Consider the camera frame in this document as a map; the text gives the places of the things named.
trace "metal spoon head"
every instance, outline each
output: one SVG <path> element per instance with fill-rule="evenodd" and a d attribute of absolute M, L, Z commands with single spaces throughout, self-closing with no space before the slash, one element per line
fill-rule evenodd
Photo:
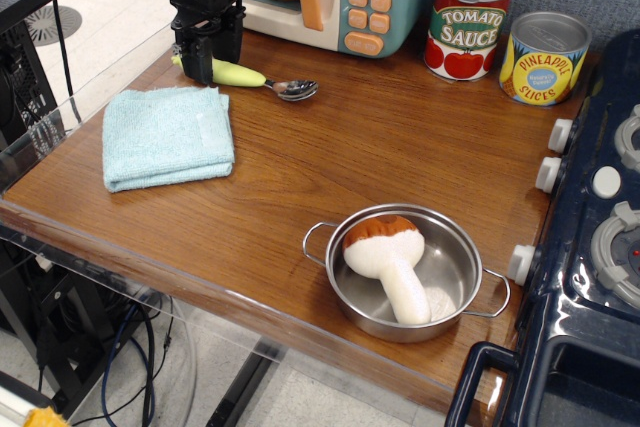
<path fill-rule="evenodd" d="M 295 102 L 314 95 L 318 91 L 318 83 L 315 80 L 292 80 L 275 82 L 271 88 L 282 100 Z"/>

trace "toy stove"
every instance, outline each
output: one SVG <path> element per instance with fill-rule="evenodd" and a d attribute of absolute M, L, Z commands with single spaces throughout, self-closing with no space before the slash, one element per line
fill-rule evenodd
<path fill-rule="evenodd" d="M 486 367 L 507 372 L 496 425 L 640 425 L 640 30 L 609 43 L 549 147 L 540 242 L 509 266 L 525 289 L 516 350 L 473 347 L 447 425 L 464 425 Z"/>

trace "stainless steel pot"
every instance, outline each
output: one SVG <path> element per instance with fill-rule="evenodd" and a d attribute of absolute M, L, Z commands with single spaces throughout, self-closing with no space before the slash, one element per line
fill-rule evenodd
<path fill-rule="evenodd" d="M 379 280 L 356 274 L 344 261 L 342 241 L 346 233 L 362 220 L 395 214 L 413 222 L 425 238 L 425 251 L 415 268 L 425 289 L 438 289 L 448 296 L 455 310 L 428 324 L 404 325 L 396 321 L 389 300 Z M 335 228 L 327 245 L 324 262 L 309 253 L 309 238 L 321 227 Z M 319 222 L 309 229 L 302 241 L 304 255 L 327 269 L 331 286 L 338 294 L 345 315 L 365 332 L 392 342 L 420 342 L 440 335 L 453 326 L 461 314 L 497 317 L 511 298 L 509 281 L 501 274 L 482 267 L 475 244 L 451 219 L 433 210 L 411 204 L 385 204 L 361 210 L 342 224 Z M 482 282 L 482 271 L 503 280 L 504 304 L 495 313 L 465 310 L 473 301 Z"/>

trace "wooden countertop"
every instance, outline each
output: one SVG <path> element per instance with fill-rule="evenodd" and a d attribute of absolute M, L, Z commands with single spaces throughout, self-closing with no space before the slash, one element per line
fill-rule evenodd
<path fill-rule="evenodd" d="M 462 315 L 433 340 L 386 342 L 347 320 L 302 239 L 319 221 L 340 223 L 372 205 L 419 204 L 457 222 L 484 266 L 506 274 L 514 246 L 536 243 L 549 204 L 534 187 L 538 167 L 554 155 L 546 147 L 553 124 L 575 116 L 585 82 L 553 108 L 522 105 L 498 85 L 502 49 L 487 77 L 448 83 L 424 65 L 422 34 L 372 60 L 246 32 L 243 65 L 277 79 L 315 79 L 320 90 L 285 103 L 266 88 L 221 87 L 231 97 L 236 149 L 229 177 L 109 194 L 98 114 L 8 191 L 0 218 L 446 412 L 473 344 L 513 346 L 521 289 L 514 285 L 496 319 Z M 592 65 L 590 58 L 581 79 Z M 167 53 L 131 87 L 187 85 Z M 310 250 L 324 258 L 330 234 Z M 493 312 L 503 298 L 501 281 L 485 275 L 471 307 Z M 491 411 L 495 385 L 491 376 L 484 382 L 480 417 Z"/>

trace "oven door handle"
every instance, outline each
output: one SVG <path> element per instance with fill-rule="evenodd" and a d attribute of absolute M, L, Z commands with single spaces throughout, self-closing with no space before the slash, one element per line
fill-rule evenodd
<path fill-rule="evenodd" d="M 480 377 L 487 368 L 495 368 L 507 375 L 518 370 L 519 355 L 491 342 L 478 342 L 469 351 L 458 386 L 449 407 L 445 427 L 464 427 L 478 390 Z"/>

